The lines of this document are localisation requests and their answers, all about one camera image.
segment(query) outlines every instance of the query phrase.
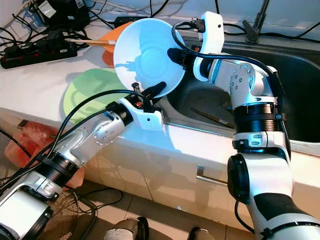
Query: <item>plastic bag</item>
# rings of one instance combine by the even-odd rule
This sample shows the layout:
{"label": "plastic bag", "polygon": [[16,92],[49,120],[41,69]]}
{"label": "plastic bag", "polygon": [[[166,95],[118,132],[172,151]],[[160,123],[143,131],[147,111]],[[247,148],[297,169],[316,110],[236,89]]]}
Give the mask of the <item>plastic bag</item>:
{"label": "plastic bag", "polygon": [[[17,132],[13,137],[31,154],[31,159],[35,157],[44,147],[50,144],[58,130],[54,127],[43,125],[37,122],[28,121],[22,132]],[[31,160],[26,153],[10,141],[4,150],[4,155],[17,167],[23,168]],[[85,169],[80,168],[66,184],[71,188],[80,187],[85,177]]]}

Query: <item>sink basin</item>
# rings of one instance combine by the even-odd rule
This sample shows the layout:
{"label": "sink basin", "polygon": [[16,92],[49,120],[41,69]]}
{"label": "sink basin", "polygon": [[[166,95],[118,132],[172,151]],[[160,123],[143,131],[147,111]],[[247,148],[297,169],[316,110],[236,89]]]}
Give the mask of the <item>sink basin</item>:
{"label": "sink basin", "polygon": [[[201,45],[199,41],[188,44]],[[320,90],[320,51],[226,42],[222,52],[251,57],[278,70],[286,92],[283,110],[287,115],[285,124],[292,149],[319,155],[320,114],[317,98]],[[225,137],[231,137],[235,132],[191,110],[195,108],[234,125],[232,112],[222,106],[230,105],[229,95],[207,82],[198,81],[190,73],[185,74],[179,86],[160,104],[168,124]]]}

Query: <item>white cabinet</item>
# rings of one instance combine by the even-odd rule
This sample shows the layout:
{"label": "white cabinet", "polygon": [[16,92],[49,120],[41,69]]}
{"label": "white cabinet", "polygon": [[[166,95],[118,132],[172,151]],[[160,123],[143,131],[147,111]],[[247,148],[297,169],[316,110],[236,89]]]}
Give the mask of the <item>white cabinet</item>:
{"label": "white cabinet", "polygon": [[[203,166],[203,175],[226,181],[226,165],[180,156],[145,151],[142,174],[155,202],[211,219],[232,227],[243,227],[234,214],[234,204],[228,187],[197,179],[197,168]],[[245,206],[239,209],[240,216],[251,224]]]}
{"label": "white cabinet", "polygon": [[110,143],[85,166],[85,178],[152,200],[141,174],[142,151]]}

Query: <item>floor tile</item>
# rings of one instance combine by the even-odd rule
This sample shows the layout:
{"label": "floor tile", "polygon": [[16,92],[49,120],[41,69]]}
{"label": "floor tile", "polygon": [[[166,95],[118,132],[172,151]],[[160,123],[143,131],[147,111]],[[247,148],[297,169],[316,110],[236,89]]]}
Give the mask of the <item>floor tile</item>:
{"label": "floor tile", "polygon": [[248,231],[227,226],[225,240],[255,240],[255,235]]}
{"label": "floor tile", "polygon": [[[83,182],[83,185],[77,188],[77,192],[81,195],[99,189],[107,188],[104,185],[87,181]],[[100,204],[107,204],[114,202],[120,199],[120,194],[116,190],[105,190],[100,192],[95,192],[87,196],[87,199],[94,202],[96,205]],[[126,212],[129,208],[129,205],[132,200],[132,194],[123,193],[123,199],[113,205],[108,205],[102,207],[98,210],[98,219],[96,220],[93,228],[91,229],[90,233],[88,234],[86,239],[97,239],[102,240],[108,229],[110,229],[114,224],[118,223],[119,221],[125,218]],[[83,210],[87,210],[88,207],[85,207],[83,203],[80,203],[80,207]],[[86,230],[88,224],[90,223],[92,216],[90,214],[82,214],[79,217],[78,224],[72,235],[72,240],[80,239],[81,234]]]}
{"label": "floor tile", "polygon": [[223,224],[134,196],[126,218],[136,216],[148,218],[151,240],[187,240],[193,227],[207,229],[216,240],[225,240]]}

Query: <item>white bowl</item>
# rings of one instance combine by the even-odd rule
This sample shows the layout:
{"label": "white bowl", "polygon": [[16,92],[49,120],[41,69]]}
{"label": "white bowl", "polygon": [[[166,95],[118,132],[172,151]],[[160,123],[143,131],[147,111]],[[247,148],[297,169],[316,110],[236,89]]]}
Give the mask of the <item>white bowl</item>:
{"label": "white bowl", "polygon": [[140,89],[165,82],[166,87],[156,97],[174,90],[185,74],[183,67],[172,62],[169,48],[180,47],[171,35],[172,26],[155,18],[144,18],[127,26],[116,41],[113,53],[115,72],[122,84],[133,90],[138,82]]}

